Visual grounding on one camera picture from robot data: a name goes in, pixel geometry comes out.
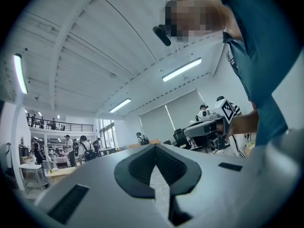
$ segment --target chair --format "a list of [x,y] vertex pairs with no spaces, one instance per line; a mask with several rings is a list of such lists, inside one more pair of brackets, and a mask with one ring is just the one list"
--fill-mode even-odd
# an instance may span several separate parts
[[174,131],[174,135],[173,135],[175,141],[176,141],[176,145],[178,147],[181,147],[183,145],[186,145],[186,147],[184,147],[184,149],[191,149],[191,145],[189,144],[186,136],[184,135],[184,132],[182,129],[177,129]]

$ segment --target ceiling light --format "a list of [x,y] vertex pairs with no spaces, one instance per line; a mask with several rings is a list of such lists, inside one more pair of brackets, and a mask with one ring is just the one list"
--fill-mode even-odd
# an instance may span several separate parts
[[22,73],[21,58],[22,58],[22,56],[20,54],[16,53],[14,55],[14,64],[15,64],[15,70],[16,70],[16,74],[17,74],[17,78],[18,78],[18,81],[19,81],[21,91],[24,94],[27,95],[28,90],[27,90],[27,87],[25,85],[24,77],[23,77],[23,73]]
[[197,58],[192,62],[189,62],[187,64],[185,64],[184,66],[181,66],[180,68],[174,70],[173,72],[169,73],[168,75],[162,77],[163,81],[166,82],[169,79],[172,79],[173,77],[182,74],[183,72],[187,71],[188,69],[195,67],[196,65],[200,64],[202,61],[201,58]]
[[115,108],[113,108],[111,111],[109,111],[109,113],[113,113],[116,112],[118,109],[122,108],[124,105],[128,104],[131,101],[131,99],[125,99],[123,102],[121,102],[118,106],[116,106]]

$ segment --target box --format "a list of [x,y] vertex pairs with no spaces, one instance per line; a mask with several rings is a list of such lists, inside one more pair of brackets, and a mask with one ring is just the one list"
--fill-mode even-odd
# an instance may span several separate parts
[[250,155],[251,150],[255,147],[256,142],[255,141],[251,141],[245,144],[245,154],[247,156]]
[[23,157],[20,157],[20,164],[26,164],[27,163],[27,160],[29,159],[30,157],[29,156],[23,156]]

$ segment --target ceiling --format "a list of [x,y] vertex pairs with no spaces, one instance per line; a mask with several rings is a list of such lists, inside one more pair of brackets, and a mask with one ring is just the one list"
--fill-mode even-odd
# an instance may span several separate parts
[[[164,46],[152,31],[161,22],[164,4],[165,0],[32,0],[1,51],[0,97],[55,115],[115,119],[213,74],[223,49],[221,35]],[[27,95],[19,94],[15,53],[22,55]],[[203,59],[199,66],[162,81],[198,57]],[[109,114],[126,98],[132,101]]]

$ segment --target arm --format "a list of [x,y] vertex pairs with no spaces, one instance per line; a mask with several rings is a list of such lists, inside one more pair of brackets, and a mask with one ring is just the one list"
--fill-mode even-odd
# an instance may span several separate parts
[[236,116],[231,122],[229,136],[240,133],[256,133],[258,123],[258,113],[254,109],[251,113],[244,116]]

